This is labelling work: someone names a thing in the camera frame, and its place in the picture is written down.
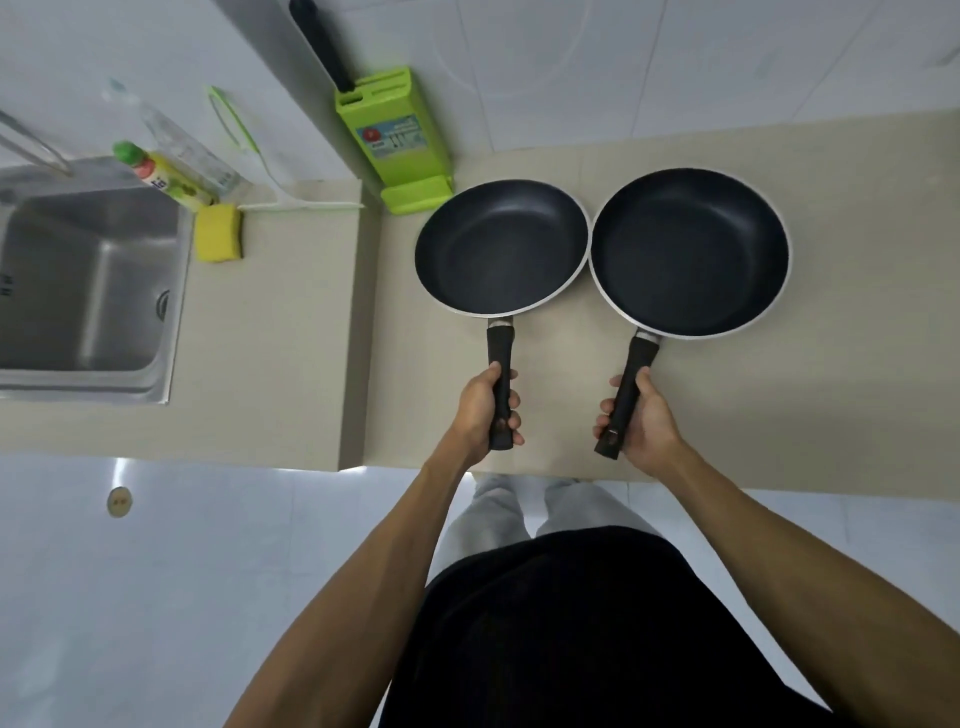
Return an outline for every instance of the sticker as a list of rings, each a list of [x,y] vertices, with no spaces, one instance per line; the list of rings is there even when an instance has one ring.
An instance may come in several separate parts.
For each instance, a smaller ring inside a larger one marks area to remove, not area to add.
[[[374,159],[386,159],[400,152],[426,149],[427,146],[420,122],[413,114],[381,121],[356,131]]]

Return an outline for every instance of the sink drain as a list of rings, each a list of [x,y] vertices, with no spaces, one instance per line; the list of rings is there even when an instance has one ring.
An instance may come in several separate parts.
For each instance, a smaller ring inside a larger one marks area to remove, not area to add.
[[[170,289],[168,288],[163,293],[161,293],[156,299],[156,317],[160,321],[166,321],[167,318],[167,302],[170,301]]]

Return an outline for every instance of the faucet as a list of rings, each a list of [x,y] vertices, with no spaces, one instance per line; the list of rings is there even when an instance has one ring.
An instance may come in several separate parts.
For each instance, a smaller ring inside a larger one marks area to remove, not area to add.
[[[5,136],[0,133],[0,147],[8,149],[16,155],[26,159],[31,164],[36,164],[40,167],[47,167],[52,169],[58,174],[64,175],[65,177],[70,177],[73,175],[73,168],[70,166],[70,162],[63,158],[63,156],[49,144],[40,139],[36,134],[31,132],[27,127],[17,121],[15,118],[10,116],[8,113],[0,110],[0,124],[3,124],[8,129],[13,132],[20,134],[21,136],[30,139],[36,144],[40,149],[46,152],[50,157],[53,158],[53,161],[38,157],[33,152],[29,152],[19,144],[10,141]]]

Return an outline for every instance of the frying pan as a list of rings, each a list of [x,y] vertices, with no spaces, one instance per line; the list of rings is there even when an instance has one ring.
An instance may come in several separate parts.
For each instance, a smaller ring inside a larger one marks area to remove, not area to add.
[[[532,180],[472,187],[441,205],[417,238],[417,277],[455,313],[489,319],[487,354],[498,361],[491,449],[510,449],[514,316],[563,291],[587,263],[589,218],[561,189]]]
[[[780,297],[793,253],[783,222],[745,183],[664,169],[622,187],[593,224],[590,273],[636,326],[610,423],[595,448],[616,459],[662,337],[709,339],[756,321]]]

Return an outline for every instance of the kitchen counter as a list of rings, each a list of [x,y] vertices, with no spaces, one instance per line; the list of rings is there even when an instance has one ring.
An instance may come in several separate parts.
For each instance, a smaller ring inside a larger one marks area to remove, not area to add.
[[[360,182],[315,199],[359,201]],[[340,470],[362,460],[379,206],[244,216],[191,261],[170,403],[0,400],[0,449]]]
[[[591,214],[620,186],[671,166],[729,172],[791,235],[792,279],[732,336],[667,340],[655,382],[684,436],[748,488],[960,497],[960,113],[938,112],[523,150],[458,166],[458,188],[551,182]],[[373,323],[370,465],[418,467],[486,364],[486,322],[421,289],[426,214],[385,217]],[[593,453],[633,327],[585,271],[516,317],[527,444],[480,469],[642,479]]]

